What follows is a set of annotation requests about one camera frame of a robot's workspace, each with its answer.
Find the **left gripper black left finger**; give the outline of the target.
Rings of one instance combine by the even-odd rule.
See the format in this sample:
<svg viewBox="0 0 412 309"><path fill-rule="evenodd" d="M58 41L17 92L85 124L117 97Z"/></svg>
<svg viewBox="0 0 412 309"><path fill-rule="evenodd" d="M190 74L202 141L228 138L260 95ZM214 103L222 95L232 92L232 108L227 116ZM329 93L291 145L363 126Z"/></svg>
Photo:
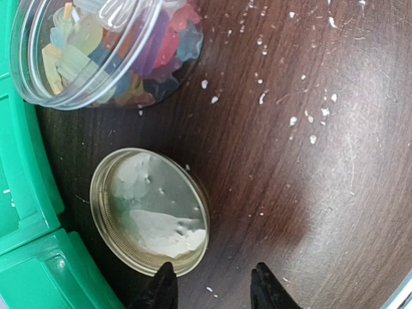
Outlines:
<svg viewBox="0 0 412 309"><path fill-rule="evenodd" d="M165 262L127 308L178 308L178 280L171 262Z"/></svg>

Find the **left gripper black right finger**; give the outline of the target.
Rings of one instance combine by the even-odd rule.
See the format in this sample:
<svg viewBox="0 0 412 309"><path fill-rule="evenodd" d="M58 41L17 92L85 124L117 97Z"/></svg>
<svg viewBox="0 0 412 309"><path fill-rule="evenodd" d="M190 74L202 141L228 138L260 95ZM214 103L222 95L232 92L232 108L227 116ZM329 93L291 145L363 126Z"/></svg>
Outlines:
<svg viewBox="0 0 412 309"><path fill-rule="evenodd" d="M250 301L252 309L301 309L262 262L251 271Z"/></svg>

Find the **green candy bin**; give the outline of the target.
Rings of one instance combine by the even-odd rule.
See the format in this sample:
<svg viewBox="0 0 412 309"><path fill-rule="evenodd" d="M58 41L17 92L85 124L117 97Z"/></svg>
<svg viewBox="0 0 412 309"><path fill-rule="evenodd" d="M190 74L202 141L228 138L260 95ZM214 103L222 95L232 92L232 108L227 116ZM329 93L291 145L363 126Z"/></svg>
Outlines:
<svg viewBox="0 0 412 309"><path fill-rule="evenodd" d="M80 235L64 229L1 256L5 308L123 308Z"/></svg>
<svg viewBox="0 0 412 309"><path fill-rule="evenodd" d="M1 254L60 227L64 204L35 108L15 90L10 43L17 1L1 1Z"/></svg>

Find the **clear plastic round container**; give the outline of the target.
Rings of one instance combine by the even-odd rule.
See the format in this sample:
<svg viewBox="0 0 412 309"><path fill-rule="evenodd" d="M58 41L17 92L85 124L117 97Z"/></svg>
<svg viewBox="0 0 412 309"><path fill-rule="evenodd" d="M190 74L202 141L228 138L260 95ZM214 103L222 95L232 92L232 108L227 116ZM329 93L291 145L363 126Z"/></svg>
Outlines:
<svg viewBox="0 0 412 309"><path fill-rule="evenodd" d="M163 101L204 38L196 1L19 1L11 35L19 94L62 111Z"/></svg>

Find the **gold round lid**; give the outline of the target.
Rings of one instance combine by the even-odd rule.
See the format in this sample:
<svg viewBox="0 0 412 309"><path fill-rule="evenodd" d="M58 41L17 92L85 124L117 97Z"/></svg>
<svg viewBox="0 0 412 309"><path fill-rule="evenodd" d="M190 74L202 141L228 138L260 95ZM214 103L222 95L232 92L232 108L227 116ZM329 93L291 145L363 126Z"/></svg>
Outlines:
<svg viewBox="0 0 412 309"><path fill-rule="evenodd" d="M104 243L141 274L154 276L170 262L184 276L207 251L210 216L203 188L163 154L141 148L108 154L93 173L89 204Z"/></svg>

